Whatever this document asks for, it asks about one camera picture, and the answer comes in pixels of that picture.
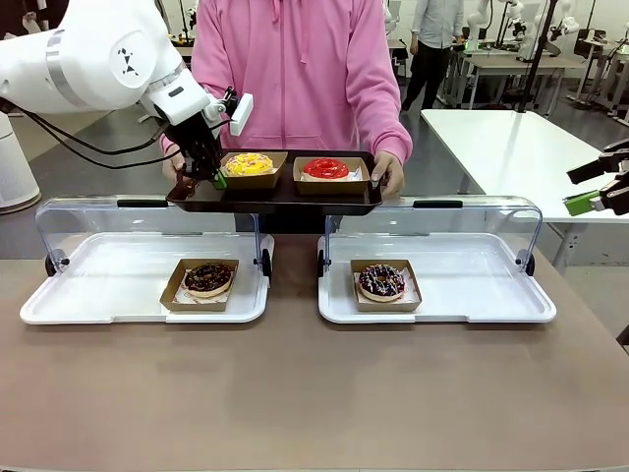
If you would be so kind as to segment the person's left hand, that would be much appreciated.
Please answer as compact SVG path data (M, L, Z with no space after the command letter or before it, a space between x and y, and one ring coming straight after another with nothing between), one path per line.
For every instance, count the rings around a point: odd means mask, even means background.
M380 188L384 201L397 198L404 187L404 171L399 159L391 152L378 151L374 155L374 169L371 173L374 187Z

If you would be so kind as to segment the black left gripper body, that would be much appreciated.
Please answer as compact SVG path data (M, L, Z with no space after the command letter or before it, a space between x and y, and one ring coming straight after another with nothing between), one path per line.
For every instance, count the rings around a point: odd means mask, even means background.
M219 143L202 112L194 114L177 125L169 124L164 134L179 147L183 156L215 158L219 155Z

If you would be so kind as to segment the person's right hand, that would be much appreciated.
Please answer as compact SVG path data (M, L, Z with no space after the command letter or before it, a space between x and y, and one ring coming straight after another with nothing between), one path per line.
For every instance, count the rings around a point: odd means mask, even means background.
M178 173L185 164L185 157L182 155L178 146L173 145L165 151L166 160L162 163L162 174L172 183L176 183Z

